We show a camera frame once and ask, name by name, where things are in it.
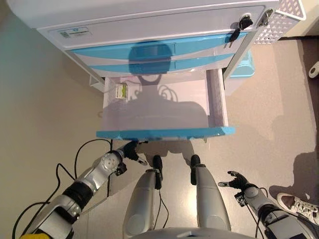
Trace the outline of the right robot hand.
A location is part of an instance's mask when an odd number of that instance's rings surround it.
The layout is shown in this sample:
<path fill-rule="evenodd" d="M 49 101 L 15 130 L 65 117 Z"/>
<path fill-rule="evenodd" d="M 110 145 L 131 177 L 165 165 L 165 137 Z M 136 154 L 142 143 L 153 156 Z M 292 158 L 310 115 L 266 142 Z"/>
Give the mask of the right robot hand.
<path fill-rule="evenodd" d="M 234 189 L 243 190 L 245 185 L 248 183 L 248 180 L 237 171 L 228 171 L 227 174 L 231 175 L 233 180 L 229 182 L 218 182 L 219 187 L 231 187 Z"/>

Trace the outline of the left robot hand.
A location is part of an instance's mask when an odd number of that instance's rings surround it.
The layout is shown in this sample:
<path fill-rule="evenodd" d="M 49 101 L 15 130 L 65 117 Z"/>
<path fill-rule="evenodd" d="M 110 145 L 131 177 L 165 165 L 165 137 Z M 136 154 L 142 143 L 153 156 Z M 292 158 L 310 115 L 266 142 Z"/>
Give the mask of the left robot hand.
<path fill-rule="evenodd" d="M 136 148 L 138 144 L 139 144 L 138 141 L 131 141 L 125 144 L 123 147 L 124 157 L 130 160 L 136 161 L 143 166 L 147 166 L 148 165 L 147 161 L 140 158 L 136 152 Z"/>

